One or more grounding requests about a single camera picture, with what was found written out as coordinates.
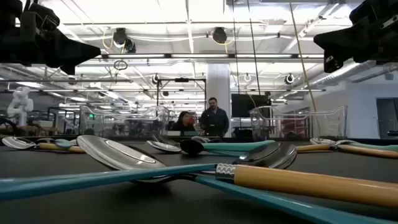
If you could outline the person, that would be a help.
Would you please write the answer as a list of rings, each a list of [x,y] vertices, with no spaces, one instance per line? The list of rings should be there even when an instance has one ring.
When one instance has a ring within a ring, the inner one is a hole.
[[[188,111],[182,111],[179,114],[177,122],[172,126],[172,131],[195,131],[193,124],[190,122],[191,116]]]
[[[215,97],[208,100],[208,108],[202,112],[200,127],[205,136],[218,136],[223,138],[229,128],[229,118],[225,110],[218,107]]]

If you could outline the red storage rack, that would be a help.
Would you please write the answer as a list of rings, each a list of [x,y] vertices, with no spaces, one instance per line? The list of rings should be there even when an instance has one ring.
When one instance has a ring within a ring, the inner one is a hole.
[[[310,118],[284,119],[280,125],[283,136],[296,135],[301,138],[309,138],[312,133]]]

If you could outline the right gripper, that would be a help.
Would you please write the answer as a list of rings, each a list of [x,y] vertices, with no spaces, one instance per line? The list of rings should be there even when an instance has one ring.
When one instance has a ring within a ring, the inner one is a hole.
[[[398,18],[317,34],[313,41],[324,50],[325,72],[341,69],[350,59],[356,63],[374,60],[378,65],[398,62]]]

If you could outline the white humanoid robot figure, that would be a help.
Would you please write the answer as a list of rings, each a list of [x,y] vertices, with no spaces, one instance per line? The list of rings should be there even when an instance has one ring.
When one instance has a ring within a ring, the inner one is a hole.
[[[13,92],[13,99],[7,107],[7,116],[9,118],[18,116],[18,125],[27,124],[27,113],[34,109],[34,101],[29,98],[30,88],[26,86],[17,87]]]

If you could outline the white square column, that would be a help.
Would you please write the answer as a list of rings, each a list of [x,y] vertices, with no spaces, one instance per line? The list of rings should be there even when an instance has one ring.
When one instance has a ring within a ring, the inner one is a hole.
[[[230,69],[228,64],[211,63],[206,74],[206,99],[217,99],[218,107],[231,118]]]

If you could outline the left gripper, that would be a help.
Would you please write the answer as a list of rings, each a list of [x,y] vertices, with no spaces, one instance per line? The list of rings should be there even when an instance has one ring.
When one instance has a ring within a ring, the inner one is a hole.
[[[77,65],[101,55],[98,47],[71,40],[59,30],[39,29],[38,20],[36,13],[30,11],[23,12],[19,18],[21,41],[36,51],[34,59],[42,59],[47,66],[59,67],[73,75]]]

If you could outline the silver ventilation duct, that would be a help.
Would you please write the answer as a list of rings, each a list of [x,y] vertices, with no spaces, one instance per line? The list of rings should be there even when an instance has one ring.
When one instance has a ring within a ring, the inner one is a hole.
[[[345,78],[349,78],[355,74],[369,70],[375,66],[376,62],[372,60],[363,63],[351,63],[329,75],[326,75],[314,82],[311,82],[310,86],[337,85],[340,81],[344,80]]]

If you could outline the blue-handled silver spoon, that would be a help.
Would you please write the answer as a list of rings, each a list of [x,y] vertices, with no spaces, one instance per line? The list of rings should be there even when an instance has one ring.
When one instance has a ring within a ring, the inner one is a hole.
[[[58,147],[64,148],[64,149],[68,149],[71,148],[72,146],[77,146],[76,140],[66,140],[66,139],[52,139],[52,138],[40,138],[38,140],[36,140],[35,142],[36,144],[38,143],[50,143],[50,144],[54,144]]]

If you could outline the dark door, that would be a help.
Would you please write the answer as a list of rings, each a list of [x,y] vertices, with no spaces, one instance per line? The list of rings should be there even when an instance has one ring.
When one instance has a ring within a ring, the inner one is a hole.
[[[379,137],[398,138],[398,98],[377,98],[376,106]]]

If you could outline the black monitor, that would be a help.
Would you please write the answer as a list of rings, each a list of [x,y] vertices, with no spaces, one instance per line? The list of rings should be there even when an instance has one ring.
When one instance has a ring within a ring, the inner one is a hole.
[[[231,95],[231,114],[233,118],[249,118],[249,112],[259,106],[270,106],[272,101],[267,95]]]

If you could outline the clear plastic bin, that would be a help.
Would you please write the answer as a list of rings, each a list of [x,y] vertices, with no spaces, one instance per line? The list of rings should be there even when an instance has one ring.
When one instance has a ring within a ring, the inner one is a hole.
[[[261,106],[250,111],[252,135],[255,141],[268,139],[310,139],[322,136],[346,137],[347,107],[329,111],[311,112],[309,108],[283,113],[271,106]],[[309,138],[296,135],[283,136],[280,122],[284,119],[310,118],[312,133]]]
[[[79,133],[103,138],[151,138],[156,134],[167,133],[169,114],[170,111],[163,106],[151,106],[141,113],[102,113],[81,106]]]

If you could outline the orange-handled silver spoon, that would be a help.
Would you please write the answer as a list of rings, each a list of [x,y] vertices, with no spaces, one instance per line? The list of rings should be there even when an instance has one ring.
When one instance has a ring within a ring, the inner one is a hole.
[[[18,150],[41,150],[41,151],[57,151],[57,152],[71,152],[71,153],[85,153],[78,145],[71,148],[64,149],[50,143],[38,143],[30,141],[25,138],[8,136],[2,138],[2,143],[8,147]]]
[[[398,152],[395,152],[395,151],[383,151],[383,150],[368,149],[365,147],[357,147],[357,146],[349,146],[349,145],[339,145],[339,146],[331,146],[331,147],[333,149],[336,149],[337,151],[342,151],[342,152],[362,154],[362,155],[366,155],[366,156],[398,159]]]
[[[315,152],[315,151],[329,151],[331,146],[329,144],[312,144],[306,146],[297,146],[297,152]]]
[[[191,164],[167,167],[145,151],[110,139],[82,135],[80,148],[99,163],[142,179],[209,172],[221,183],[231,181],[250,189],[327,198],[345,202],[398,208],[398,184],[332,175],[233,164]]]

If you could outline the long horizontal light bar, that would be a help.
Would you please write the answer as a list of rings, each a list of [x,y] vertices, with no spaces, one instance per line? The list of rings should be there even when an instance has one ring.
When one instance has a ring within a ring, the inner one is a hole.
[[[96,58],[323,58],[323,54],[103,54]]]

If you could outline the teal-handled black spoon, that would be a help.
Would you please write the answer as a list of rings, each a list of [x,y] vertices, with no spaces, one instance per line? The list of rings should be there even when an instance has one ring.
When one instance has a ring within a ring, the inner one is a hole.
[[[202,151],[213,153],[224,152],[248,152],[259,146],[267,146],[275,143],[273,140],[259,142],[206,142],[202,143],[193,139],[184,140],[180,143],[181,150],[187,154],[195,155]]]

